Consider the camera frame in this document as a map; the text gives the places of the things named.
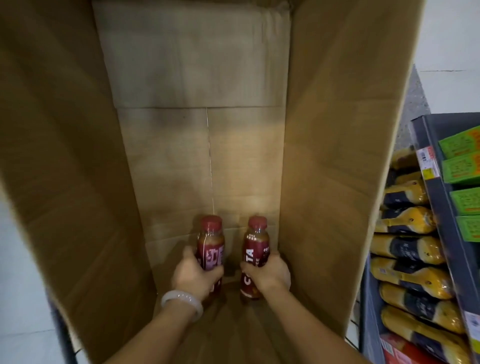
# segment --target finger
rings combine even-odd
[[[257,273],[259,271],[258,267],[253,266],[252,264],[248,264],[247,262],[241,262],[240,268],[245,274],[247,274],[253,280],[255,280]]]
[[[205,276],[207,277],[209,284],[216,283],[220,278],[223,277],[223,266],[217,266],[212,270],[205,272]]]
[[[189,259],[189,258],[195,259],[195,255],[193,254],[192,247],[187,245],[186,247],[183,248],[183,259]]]

